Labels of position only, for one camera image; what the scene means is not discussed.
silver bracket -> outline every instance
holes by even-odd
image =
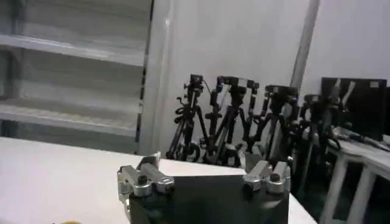
[[[174,187],[174,179],[161,173],[153,165],[146,163],[141,166],[141,174],[148,177],[155,184],[155,189],[161,194],[169,194]]]
[[[267,191],[282,194],[290,191],[291,169],[285,162],[278,162],[274,171],[267,177]]]
[[[272,167],[269,166],[267,161],[259,161],[248,174],[243,176],[244,184],[248,185],[253,191],[258,191],[271,171]]]
[[[145,197],[152,193],[152,182],[132,166],[122,166],[117,173],[119,199],[127,199],[130,194]]]

black cable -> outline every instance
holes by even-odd
[[[210,93],[210,95],[211,95],[211,91],[210,91],[210,88],[208,87],[208,84],[207,84],[207,82],[203,79],[203,82],[206,84],[206,87],[207,87],[207,90],[208,90],[208,93]]]

black tripod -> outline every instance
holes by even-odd
[[[219,113],[221,108],[217,103],[217,98],[218,94],[222,91],[223,84],[230,85],[229,93],[232,101],[231,105],[227,107],[226,114],[216,131],[218,119],[221,117],[221,114]],[[253,112],[258,87],[259,84],[252,80],[224,76],[219,76],[217,78],[216,89],[212,91],[210,99],[210,105],[213,107],[213,111],[206,114],[206,119],[210,120],[210,137],[208,139],[209,143],[207,145],[207,151],[203,157],[205,163],[220,163],[225,166],[227,165],[229,158],[234,157],[234,166],[239,167],[241,165],[238,152],[231,145],[234,127],[236,124],[236,118],[239,116],[244,128],[244,137],[249,135],[253,121]],[[243,104],[247,88],[250,88],[252,92],[249,102],[248,118],[245,119],[244,111],[240,108],[240,106]]]
[[[300,177],[300,184],[297,192],[298,197],[302,197],[304,193],[306,178],[313,157],[313,147],[315,146],[318,149],[315,152],[315,158],[322,164],[322,167],[326,167],[324,165],[327,161],[325,153],[329,141],[333,141],[338,150],[341,149],[340,143],[333,133],[333,125],[337,127],[341,118],[346,114],[347,108],[345,107],[345,104],[350,93],[353,91],[355,84],[350,84],[348,93],[344,96],[343,100],[339,98],[339,85],[340,82],[337,81],[330,96],[310,94],[306,95],[304,98],[305,102],[303,103],[300,117],[302,118],[303,123],[302,128],[308,128],[307,139],[310,144],[305,158],[302,176]],[[310,119],[306,119],[305,117],[307,110],[310,111]]]
[[[283,134],[283,141],[288,140],[289,137],[289,129],[292,126],[292,121],[296,120],[297,117],[297,96],[298,90],[294,87],[289,86],[275,86],[268,85],[266,86],[266,92],[264,94],[264,103],[263,109],[259,116],[255,116],[255,122],[258,124],[256,134],[247,139],[247,152],[253,153],[252,147],[253,145],[261,140],[261,135],[263,133],[264,128],[267,126],[268,122],[271,123],[268,140],[266,141],[266,147],[264,149],[263,157],[265,160],[269,161],[271,158],[271,149],[272,143],[275,138],[275,129],[277,126],[277,122],[280,124],[280,129]],[[285,119],[282,115],[282,109],[286,104],[290,104],[292,106],[292,112],[287,119]],[[275,153],[276,157],[283,157],[278,159],[284,159],[287,161],[287,152]]]
[[[182,98],[178,97],[177,100],[183,105],[183,107],[177,109],[175,114],[178,117],[175,118],[174,122],[178,124],[175,136],[172,140],[169,150],[166,152],[168,159],[176,159],[186,161],[188,155],[195,153],[193,162],[196,162],[200,157],[200,147],[192,142],[193,131],[194,131],[194,117],[197,114],[200,122],[200,127],[203,132],[204,141],[208,144],[208,136],[205,128],[202,110],[197,104],[197,98],[203,91],[203,77],[201,75],[192,75],[190,78],[190,84],[184,85],[184,89],[187,89],[187,94],[184,98],[187,98],[187,103],[182,103]],[[183,135],[184,142],[179,143],[180,137]]]

white shelf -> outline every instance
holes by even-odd
[[[102,47],[87,43],[71,44],[20,35],[0,35],[0,46],[19,47],[36,51],[70,55],[125,65],[144,66],[144,49]]]
[[[138,114],[42,100],[10,99],[0,101],[0,119],[134,137]]]

white desk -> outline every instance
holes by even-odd
[[[116,171],[140,156],[0,138],[0,223],[126,224]],[[243,174],[241,169],[162,159],[168,175]],[[289,223],[316,223],[290,195]]]
[[[335,152],[338,157],[333,171],[333,176],[330,182],[325,206],[321,214],[321,218],[320,218],[321,224],[334,223],[333,215],[335,213],[342,184],[346,176],[348,164],[362,163],[363,158],[366,156],[390,155],[390,153],[386,151],[359,142],[347,142],[347,141],[340,140],[340,145],[341,145],[340,152]]]
[[[377,175],[390,180],[390,155],[366,155],[363,158],[364,168],[360,176],[358,189],[353,198],[348,224],[363,223],[368,201],[371,196]]]

